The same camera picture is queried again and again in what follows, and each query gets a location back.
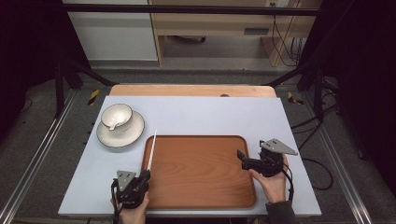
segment brown tray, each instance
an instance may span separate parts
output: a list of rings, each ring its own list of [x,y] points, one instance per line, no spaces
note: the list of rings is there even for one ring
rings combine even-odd
[[[147,169],[153,136],[145,147]],[[236,150],[248,156],[235,135],[157,135],[149,181],[149,205],[167,208],[248,208],[256,202],[253,180]]]

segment dark sleeve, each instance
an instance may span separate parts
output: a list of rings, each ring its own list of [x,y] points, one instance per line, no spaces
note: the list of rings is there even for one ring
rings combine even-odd
[[[282,203],[267,203],[265,206],[267,207],[268,218],[270,219],[271,224],[297,223],[290,201]]]

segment plate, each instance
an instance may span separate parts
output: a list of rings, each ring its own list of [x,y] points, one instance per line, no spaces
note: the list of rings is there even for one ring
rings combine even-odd
[[[136,111],[132,113],[131,122],[131,127],[122,131],[117,131],[117,128],[115,131],[110,131],[104,123],[100,122],[96,135],[99,141],[107,147],[128,146],[140,137],[145,128],[143,117]]]

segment hand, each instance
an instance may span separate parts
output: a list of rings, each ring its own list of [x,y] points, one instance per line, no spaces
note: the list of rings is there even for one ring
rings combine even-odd
[[[122,224],[145,224],[146,209],[149,205],[149,192],[145,193],[143,202],[134,209],[121,209],[120,221]]]
[[[285,155],[283,155],[283,163],[289,166],[288,159]],[[288,167],[284,166],[284,170],[287,172]],[[248,172],[262,185],[264,194],[270,203],[280,203],[286,201],[286,176],[282,172],[271,177],[262,176],[253,169],[249,169]]]

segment white wall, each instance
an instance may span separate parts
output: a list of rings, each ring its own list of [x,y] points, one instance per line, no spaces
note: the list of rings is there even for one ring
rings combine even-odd
[[[70,4],[146,5],[146,0],[63,0]],[[157,61],[148,13],[69,12],[90,61]]]

